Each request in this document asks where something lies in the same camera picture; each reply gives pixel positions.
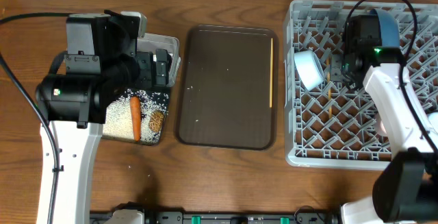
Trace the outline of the light blue bowl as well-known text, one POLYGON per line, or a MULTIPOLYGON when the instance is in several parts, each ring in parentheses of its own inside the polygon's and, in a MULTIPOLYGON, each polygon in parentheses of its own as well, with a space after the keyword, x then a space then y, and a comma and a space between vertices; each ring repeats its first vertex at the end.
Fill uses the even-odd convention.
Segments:
POLYGON ((295 53, 294 63, 300 80, 307 90, 314 89, 324 81, 321 63, 313 51, 295 53))

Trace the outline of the orange carrot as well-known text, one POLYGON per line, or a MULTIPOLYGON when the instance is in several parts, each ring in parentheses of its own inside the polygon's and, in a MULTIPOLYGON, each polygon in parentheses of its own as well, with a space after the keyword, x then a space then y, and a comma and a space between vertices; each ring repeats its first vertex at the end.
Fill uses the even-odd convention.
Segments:
POLYGON ((139 141, 141 137, 141 105, 138 97, 130 99, 130 110, 133 127, 133 137, 135 141, 139 141))

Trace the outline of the brown mushroom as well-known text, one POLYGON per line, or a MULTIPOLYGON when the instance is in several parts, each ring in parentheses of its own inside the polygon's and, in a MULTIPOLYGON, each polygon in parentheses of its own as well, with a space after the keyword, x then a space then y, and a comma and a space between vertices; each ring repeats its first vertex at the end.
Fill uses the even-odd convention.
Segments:
POLYGON ((162 125, 164 122, 164 113, 156 110, 151 113, 150 119, 149 119, 149 129, 152 132, 158 133, 162 129, 162 125))

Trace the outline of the dark blue plate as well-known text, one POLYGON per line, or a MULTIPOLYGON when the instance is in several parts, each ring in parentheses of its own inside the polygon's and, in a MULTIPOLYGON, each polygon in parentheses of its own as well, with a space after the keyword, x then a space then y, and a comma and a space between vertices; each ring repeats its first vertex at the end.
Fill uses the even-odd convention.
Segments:
POLYGON ((373 9, 371 15, 378 17, 382 47, 400 47, 400 34, 397 20, 386 10, 373 9))

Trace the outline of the wooden chopstick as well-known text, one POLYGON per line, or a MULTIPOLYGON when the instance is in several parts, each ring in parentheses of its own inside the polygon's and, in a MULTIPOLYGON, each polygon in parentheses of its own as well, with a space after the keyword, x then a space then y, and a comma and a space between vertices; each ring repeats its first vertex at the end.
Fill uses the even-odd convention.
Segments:
MULTIPOLYGON (((329 84, 331 82, 331 58, 326 59, 326 66, 328 67, 326 79, 327 79, 327 82, 329 84)), ((332 100, 331 88, 329 88, 327 95, 328 95, 328 102, 330 102, 332 100)), ((332 105, 330 105, 330 107, 328 108, 328 117, 329 117, 329 119, 332 119, 332 117, 333 117, 332 105)))
POLYGON ((272 108, 273 103, 273 63, 274 63, 274 40, 270 39, 270 94, 269 94, 269 106, 272 108))

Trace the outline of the pink cup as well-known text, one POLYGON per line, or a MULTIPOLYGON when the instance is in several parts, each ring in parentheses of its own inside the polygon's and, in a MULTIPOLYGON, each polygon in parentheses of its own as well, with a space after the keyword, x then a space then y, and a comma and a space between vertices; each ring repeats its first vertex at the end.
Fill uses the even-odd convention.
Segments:
POLYGON ((380 136, 387 137, 387 132, 386 132, 386 129, 385 129, 384 125, 383 125, 383 121, 382 121, 382 119, 381 119, 381 117, 380 117, 380 114, 377 113, 377 114, 375 115, 374 119, 375 119, 375 121, 376 121, 375 124, 374 124, 374 130, 375 130, 375 132, 376 132, 378 135, 380 135, 380 136))

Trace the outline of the light blue cup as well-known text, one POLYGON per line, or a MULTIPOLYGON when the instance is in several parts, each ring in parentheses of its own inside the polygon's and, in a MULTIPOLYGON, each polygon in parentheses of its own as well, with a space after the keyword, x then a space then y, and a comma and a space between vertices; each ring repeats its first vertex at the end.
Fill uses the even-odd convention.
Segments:
POLYGON ((438 132, 438 112, 432 112, 428 114, 428 120, 433 126, 434 130, 438 132))

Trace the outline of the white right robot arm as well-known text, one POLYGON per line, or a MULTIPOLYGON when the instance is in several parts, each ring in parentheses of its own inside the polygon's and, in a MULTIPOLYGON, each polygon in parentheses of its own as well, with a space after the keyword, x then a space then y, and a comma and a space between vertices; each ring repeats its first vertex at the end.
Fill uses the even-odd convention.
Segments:
POLYGON ((344 53, 331 62, 331 79, 369 94, 392 159, 371 196, 341 207, 340 222, 437 220, 437 131, 413 90, 397 22, 378 12, 349 17, 342 39, 344 53))

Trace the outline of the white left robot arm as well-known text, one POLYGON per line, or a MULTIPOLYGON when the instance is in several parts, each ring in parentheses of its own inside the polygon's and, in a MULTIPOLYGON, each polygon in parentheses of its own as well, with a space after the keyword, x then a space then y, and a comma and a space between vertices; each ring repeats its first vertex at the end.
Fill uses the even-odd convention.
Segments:
POLYGON ((42 113, 39 223, 87 223, 107 107, 127 89, 169 93, 179 41, 146 32, 139 12, 70 14, 67 49, 36 89, 42 113))

